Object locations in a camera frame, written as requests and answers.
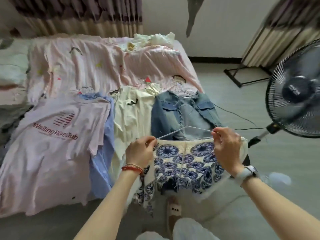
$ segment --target black standing fan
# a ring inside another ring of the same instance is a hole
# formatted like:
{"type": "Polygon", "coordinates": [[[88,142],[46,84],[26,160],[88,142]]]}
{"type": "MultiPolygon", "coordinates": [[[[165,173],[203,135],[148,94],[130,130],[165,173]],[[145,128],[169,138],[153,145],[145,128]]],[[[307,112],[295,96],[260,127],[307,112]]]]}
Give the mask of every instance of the black standing fan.
{"type": "Polygon", "coordinates": [[[320,138],[320,39],[278,64],[266,89],[266,109],[273,123],[252,138],[249,147],[279,130],[320,138]]]}

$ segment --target left hand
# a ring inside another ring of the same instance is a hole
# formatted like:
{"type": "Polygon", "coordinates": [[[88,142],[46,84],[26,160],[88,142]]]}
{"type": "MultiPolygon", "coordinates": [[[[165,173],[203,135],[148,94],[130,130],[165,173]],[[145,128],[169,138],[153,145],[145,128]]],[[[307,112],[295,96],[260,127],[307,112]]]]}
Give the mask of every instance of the left hand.
{"type": "Polygon", "coordinates": [[[153,148],[157,144],[154,136],[145,136],[131,142],[125,150],[126,163],[146,168],[153,159],[153,148]]]}

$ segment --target blue shirt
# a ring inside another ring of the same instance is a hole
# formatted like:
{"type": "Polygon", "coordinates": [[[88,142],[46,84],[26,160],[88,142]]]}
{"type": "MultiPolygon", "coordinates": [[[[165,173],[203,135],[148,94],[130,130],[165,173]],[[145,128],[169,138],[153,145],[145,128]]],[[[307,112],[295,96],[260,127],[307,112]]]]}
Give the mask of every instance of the blue shirt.
{"type": "Polygon", "coordinates": [[[85,100],[93,100],[97,97],[102,97],[109,101],[111,105],[109,116],[104,124],[103,146],[98,146],[97,155],[90,160],[91,191],[95,197],[103,199],[114,184],[108,173],[108,168],[110,167],[115,151],[113,132],[114,101],[113,98],[102,96],[100,93],[80,94],[79,96],[85,100]]]}

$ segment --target white pants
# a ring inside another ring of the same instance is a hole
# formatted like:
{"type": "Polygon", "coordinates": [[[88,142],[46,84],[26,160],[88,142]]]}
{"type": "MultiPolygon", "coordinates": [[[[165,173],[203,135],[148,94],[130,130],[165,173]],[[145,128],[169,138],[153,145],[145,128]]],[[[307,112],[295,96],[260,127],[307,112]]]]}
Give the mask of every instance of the white pants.
{"type": "MultiPolygon", "coordinates": [[[[200,223],[191,218],[181,218],[177,220],[173,229],[173,240],[219,240],[200,223]]],[[[168,240],[156,232],[145,232],[137,237],[136,240],[168,240]]]]}

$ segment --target foot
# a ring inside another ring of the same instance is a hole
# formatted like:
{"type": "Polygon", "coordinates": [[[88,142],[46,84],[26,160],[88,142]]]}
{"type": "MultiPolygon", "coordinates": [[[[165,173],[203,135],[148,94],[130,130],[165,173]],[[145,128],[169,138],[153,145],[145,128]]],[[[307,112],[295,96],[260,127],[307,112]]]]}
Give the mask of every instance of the foot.
{"type": "Polygon", "coordinates": [[[174,225],[181,218],[181,206],[175,196],[167,199],[167,230],[172,239],[174,225]]]}

